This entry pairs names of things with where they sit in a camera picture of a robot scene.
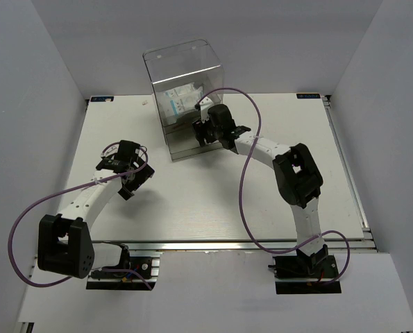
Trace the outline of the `cotton pad packet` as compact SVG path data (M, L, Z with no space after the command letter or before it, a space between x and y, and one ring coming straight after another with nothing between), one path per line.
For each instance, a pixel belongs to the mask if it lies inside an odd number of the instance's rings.
M164 97L161 100L160 110L166 119L177 119L192 110L200 99L199 95L187 95L178 97Z
M168 89L162 95L170 99L191 99L196 103L203 96L203 86L188 83Z

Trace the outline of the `clear acrylic drawer organizer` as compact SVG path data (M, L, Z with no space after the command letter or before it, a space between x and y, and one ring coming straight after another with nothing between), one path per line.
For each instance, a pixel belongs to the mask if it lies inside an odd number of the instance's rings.
M181 42L145 51L142 55L152 86L155 105L172 161L220 149L219 143L195 138L192 124L202 110L223 102L224 68L206 39Z

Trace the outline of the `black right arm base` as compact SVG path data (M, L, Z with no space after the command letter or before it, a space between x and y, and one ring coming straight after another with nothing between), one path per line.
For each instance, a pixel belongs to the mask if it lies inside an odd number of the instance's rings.
M317 269L309 273L295 256L273 257L268 269L274 274L278 295L340 294L339 281L329 283L339 275L335 257L329 255Z

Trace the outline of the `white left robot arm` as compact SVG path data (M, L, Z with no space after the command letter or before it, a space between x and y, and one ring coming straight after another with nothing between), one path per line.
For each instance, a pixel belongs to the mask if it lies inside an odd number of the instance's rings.
M40 270L80 279L103 268L117 277L129 272L127 246L93 244L90 230L112 197L129 200L153 176L155 171L146 161L143 146L120 141L117 152L101 158L93 179L68 206L55 216L41 219L37 250Z

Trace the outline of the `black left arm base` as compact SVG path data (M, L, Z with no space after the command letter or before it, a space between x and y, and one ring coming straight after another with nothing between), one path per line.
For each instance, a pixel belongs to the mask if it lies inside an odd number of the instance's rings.
M97 291L151 291L158 279L161 253L122 246L119 262L93 269L86 289Z

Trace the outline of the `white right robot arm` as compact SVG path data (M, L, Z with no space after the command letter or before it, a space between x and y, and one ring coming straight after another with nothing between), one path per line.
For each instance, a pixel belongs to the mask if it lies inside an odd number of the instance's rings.
M305 144L286 146L261 137L246 126L237 126L224 104L200 102L195 108L201 118L192 124L195 138L201 146L219 142L237 155L246 156L239 181L239 213L244 228L260 249L263 246L249 230L244 216L244 176L250 159L254 159L274 172L281 198L291 207L296 227L296 253L298 270L312 277L323 267L328 247L321 236L318 204L323 177Z

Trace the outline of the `blue label left corner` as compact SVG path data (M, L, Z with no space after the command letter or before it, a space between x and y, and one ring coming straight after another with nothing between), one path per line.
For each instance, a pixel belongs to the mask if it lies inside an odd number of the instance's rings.
M114 96L92 96L90 103L105 103L114 101Z

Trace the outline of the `blue label corner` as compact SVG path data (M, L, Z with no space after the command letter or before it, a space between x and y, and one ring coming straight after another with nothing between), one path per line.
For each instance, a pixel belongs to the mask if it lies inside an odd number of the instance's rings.
M320 94L317 93L297 93L297 99L320 99Z
M114 96L92 96L90 103L105 103L114 101Z

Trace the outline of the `blue label right corner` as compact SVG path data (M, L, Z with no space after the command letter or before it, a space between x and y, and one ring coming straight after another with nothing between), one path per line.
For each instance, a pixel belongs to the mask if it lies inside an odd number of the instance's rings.
M317 93L297 93L297 99L320 99L320 94Z

